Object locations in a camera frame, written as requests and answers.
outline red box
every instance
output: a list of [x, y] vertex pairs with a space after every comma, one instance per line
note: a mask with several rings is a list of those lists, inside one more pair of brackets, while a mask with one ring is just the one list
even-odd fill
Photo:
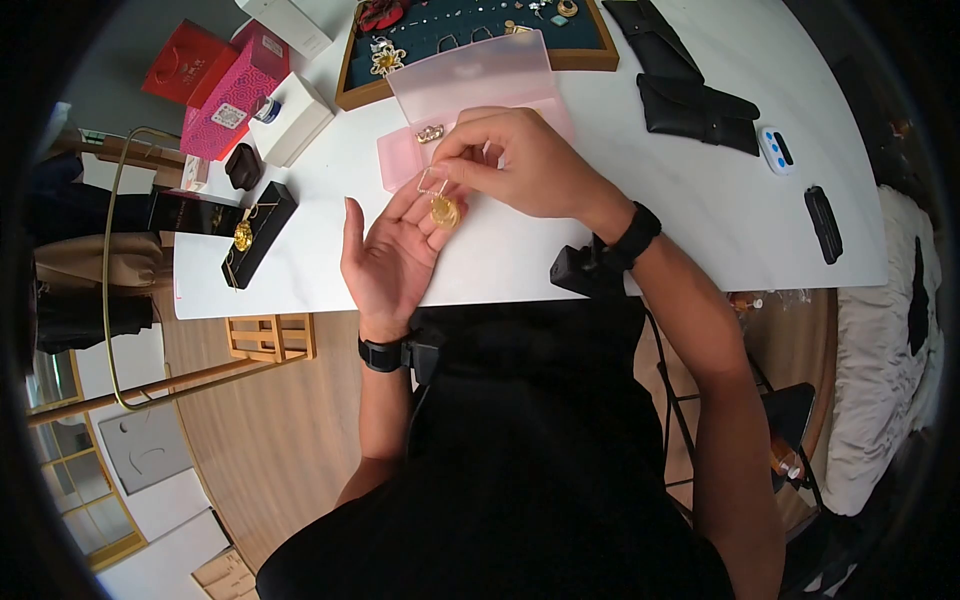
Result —
[[240, 56], [217, 83], [201, 108], [183, 118], [180, 151], [217, 160], [247, 132], [253, 103], [269, 96], [290, 73], [286, 42], [251, 21], [231, 42]]
[[200, 108], [239, 51], [186, 19], [167, 39], [140, 89]]

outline black t-shirt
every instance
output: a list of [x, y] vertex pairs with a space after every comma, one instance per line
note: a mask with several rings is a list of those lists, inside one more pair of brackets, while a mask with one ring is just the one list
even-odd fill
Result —
[[568, 331], [556, 345], [527, 325], [502, 329], [506, 354], [536, 365], [477, 367], [505, 350], [472, 340], [474, 364], [444, 365], [415, 394], [400, 473], [284, 542], [257, 575], [261, 598], [732, 597], [663, 488], [650, 395], [607, 355], [636, 347], [636, 322], [623, 344], [581, 330], [577, 364]]

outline watch strap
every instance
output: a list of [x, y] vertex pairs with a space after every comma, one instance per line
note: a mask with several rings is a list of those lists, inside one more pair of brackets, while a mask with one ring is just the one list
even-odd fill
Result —
[[615, 244], [604, 249], [604, 264], [618, 272], [633, 269], [636, 258], [662, 231], [657, 215], [641, 203], [634, 202], [634, 206], [636, 212], [630, 226]]
[[361, 340], [357, 336], [357, 350], [360, 358], [373, 371], [394, 372], [400, 367], [410, 366], [409, 336], [387, 344]]

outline left hand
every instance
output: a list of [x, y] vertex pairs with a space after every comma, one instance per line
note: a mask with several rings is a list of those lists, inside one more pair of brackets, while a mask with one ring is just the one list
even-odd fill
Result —
[[[420, 174], [394, 194], [363, 236], [363, 209], [346, 198], [344, 250], [340, 272], [360, 311], [360, 337], [377, 343], [397, 340], [409, 332], [409, 321], [433, 276], [437, 256], [452, 230], [438, 228], [430, 218], [432, 196], [417, 191]], [[429, 177], [422, 189], [439, 190], [442, 181]], [[448, 183], [444, 195], [455, 199], [461, 222], [467, 216], [469, 190]]]

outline hand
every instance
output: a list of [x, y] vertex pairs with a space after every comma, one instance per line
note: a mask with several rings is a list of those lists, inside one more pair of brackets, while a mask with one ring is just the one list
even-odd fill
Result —
[[[487, 143], [484, 160], [476, 150]], [[473, 160], [462, 158], [473, 151]], [[502, 170], [496, 164], [503, 155]], [[489, 194], [534, 217], [580, 220], [608, 242], [619, 239], [635, 208], [529, 108], [471, 108], [433, 155], [430, 174]]]
[[[360, 337], [377, 343], [397, 340], [423, 299], [433, 276], [437, 255], [453, 231], [437, 228], [430, 218], [431, 196], [417, 191], [420, 175], [404, 185], [363, 236], [363, 210], [346, 198], [344, 250], [340, 272], [360, 311]], [[422, 189], [440, 189], [441, 182], [425, 178]], [[444, 195], [455, 199], [462, 217], [469, 190], [447, 185]]]

